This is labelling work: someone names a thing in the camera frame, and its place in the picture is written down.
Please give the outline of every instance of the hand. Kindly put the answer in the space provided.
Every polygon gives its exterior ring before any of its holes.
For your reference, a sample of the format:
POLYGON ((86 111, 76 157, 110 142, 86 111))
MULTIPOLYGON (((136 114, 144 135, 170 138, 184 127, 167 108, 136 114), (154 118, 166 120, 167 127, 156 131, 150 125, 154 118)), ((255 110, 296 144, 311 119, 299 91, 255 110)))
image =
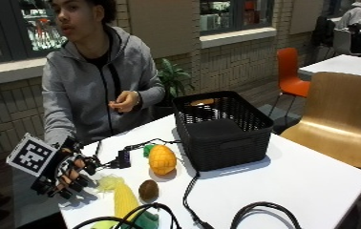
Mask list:
POLYGON ((138 92, 123 91, 119 95, 116 101, 110 101, 108 106, 111 109, 116 110, 120 113, 131 112, 135 105, 140 101, 140 95, 138 92))

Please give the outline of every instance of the white table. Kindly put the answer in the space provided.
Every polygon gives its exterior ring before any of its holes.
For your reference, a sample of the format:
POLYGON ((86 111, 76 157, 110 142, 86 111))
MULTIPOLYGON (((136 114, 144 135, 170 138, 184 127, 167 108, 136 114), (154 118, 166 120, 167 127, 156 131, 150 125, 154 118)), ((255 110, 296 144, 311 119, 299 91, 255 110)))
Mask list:
MULTIPOLYGON (((103 140, 102 162, 114 159, 124 146, 156 137, 164 140, 180 139, 172 115, 124 135, 103 140)), ((92 155, 96 147, 96 144, 87 146, 84 152, 92 155)), ((184 165, 179 163, 178 171, 170 176, 158 177, 152 173, 148 160, 143 157, 143 150, 136 150, 131 152, 131 168, 103 170, 95 177, 108 174, 124 177, 136 196, 140 184, 152 178, 160 188, 160 197, 156 201, 171 207, 182 228, 199 228, 182 205, 184 190, 195 176, 195 171, 188 159, 182 155, 182 146, 170 145, 170 147, 184 162, 184 165)), ((303 228, 336 228, 361 196, 361 170, 277 135, 271 137, 267 157, 263 161, 206 172, 202 175, 188 203, 202 220, 216 229, 231 228, 239 209, 256 201, 271 201, 287 207, 303 228)), ((92 194, 94 190, 87 188, 87 192, 92 194)), ((62 207, 68 228, 87 219, 114 216, 114 194, 92 195, 94 200, 86 200, 87 203, 62 207)), ((160 211, 159 216, 160 228, 168 229, 170 214, 160 211)), ((239 228, 293 227, 283 212, 267 208, 248 217, 239 228)))
POLYGON ((319 72, 352 73, 361 75, 361 57, 339 55, 297 70, 299 73, 312 76, 319 72))

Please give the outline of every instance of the green object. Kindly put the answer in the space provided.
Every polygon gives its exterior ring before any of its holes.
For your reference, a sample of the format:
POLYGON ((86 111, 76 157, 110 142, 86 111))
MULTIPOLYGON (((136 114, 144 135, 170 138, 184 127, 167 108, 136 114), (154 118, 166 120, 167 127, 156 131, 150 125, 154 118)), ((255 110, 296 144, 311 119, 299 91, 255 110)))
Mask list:
POLYGON ((144 146, 144 157, 148 158, 151 156, 151 150, 155 145, 146 145, 144 146))
POLYGON ((172 99, 186 94, 184 86, 188 86, 192 90, 195 87, 187 80, 191 80, 191 74, 179 67, 178 64, 171 63, 166 58, 162 59, 162 70, 158 72, 158 77, 166 88, 166 96, 159 103, 163 106, 172 107, 172 99))
MULTIPOLYGON (((159 215, 154 214, 154 213, 151 213, 148 211, 144 212, 140 215, 140 217, 139 217, 139 214, 134 217, 134 219, 136 219, 135 224, 138 226, 140 226, 143 229, 158 229, 159 215)), ((92 229, 110 229, 118 224, 119 224, 119 222, 111 221, 111 220, 99 221, 92 226, 92 229)), ((127 224, 124 224, 120 228, 122 229, 130 229, 130 226, 127 224)))
POLYGON ((112 228, 115 225, 118 225, 119 222, 116 221, 111 221, 111 220, 104 220, 104 221, 99 221, 94 226, 92 229, 110 229, 112 228))
MULTIPOLYGON (((143 229, 156 229, 159 226, 159 215, 151 212, 144 212, 140 217, 139 215, 134 217, 138 219, 135 224, 140 226, 143 229)), ((128 229, 130 226, 123 225, 122 229, 128 229)))

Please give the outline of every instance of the window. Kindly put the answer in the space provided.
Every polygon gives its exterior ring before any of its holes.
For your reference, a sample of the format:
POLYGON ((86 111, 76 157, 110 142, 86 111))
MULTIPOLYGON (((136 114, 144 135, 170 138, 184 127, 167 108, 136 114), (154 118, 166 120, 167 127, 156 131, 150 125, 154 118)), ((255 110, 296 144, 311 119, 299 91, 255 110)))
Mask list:
POLYGON ((202 35, 271 25, 273 0, 202 0, 202 35))
POLYGON ((66 40, 47 0, 0 1, 0 62, 46 56, 66 40))
POLYGON ((355 0, 324 0, 321 15, 327 17, 341 17, 351 9, 355 0))

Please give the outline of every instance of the curly hair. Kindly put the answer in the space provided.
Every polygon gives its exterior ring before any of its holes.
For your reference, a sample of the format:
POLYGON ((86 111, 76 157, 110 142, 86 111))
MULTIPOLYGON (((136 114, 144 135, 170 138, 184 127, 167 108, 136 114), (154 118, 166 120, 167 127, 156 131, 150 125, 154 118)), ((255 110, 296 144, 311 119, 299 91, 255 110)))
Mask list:
POLYGON ((104 18, 102 20, 103 24, 114 22, 118 16, 118 3, 116 0, 84 0, 87 3, 94 6, 102 5, 104 8, 104 18))

